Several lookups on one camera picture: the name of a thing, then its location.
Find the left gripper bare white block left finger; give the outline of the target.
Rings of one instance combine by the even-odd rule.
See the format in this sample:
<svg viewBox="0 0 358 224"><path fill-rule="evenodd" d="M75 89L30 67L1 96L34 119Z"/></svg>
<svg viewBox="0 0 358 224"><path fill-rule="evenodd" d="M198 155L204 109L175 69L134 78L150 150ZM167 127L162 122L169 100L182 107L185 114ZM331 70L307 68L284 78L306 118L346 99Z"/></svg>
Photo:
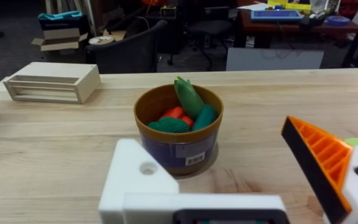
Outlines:
<svg viewBox="0 0 358 224"><path fill-rule="evenodd" d="M178 182L135 139L118 140L99 201L103 223L124 223L125 194L177 194Z"/></svg>

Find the left gripper white and orange right finger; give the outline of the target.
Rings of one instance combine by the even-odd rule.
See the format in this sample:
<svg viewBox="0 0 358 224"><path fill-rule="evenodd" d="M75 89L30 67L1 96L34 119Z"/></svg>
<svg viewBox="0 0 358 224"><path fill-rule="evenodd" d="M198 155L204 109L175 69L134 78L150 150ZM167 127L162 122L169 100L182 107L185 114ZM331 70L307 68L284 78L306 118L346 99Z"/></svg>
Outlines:
<svg viewBox="0 0 358 224"><path fill-rule="evenodd" d="M340 139L293 116L281 135L292 151L329 224L358 223L358 138Z"/></svg>

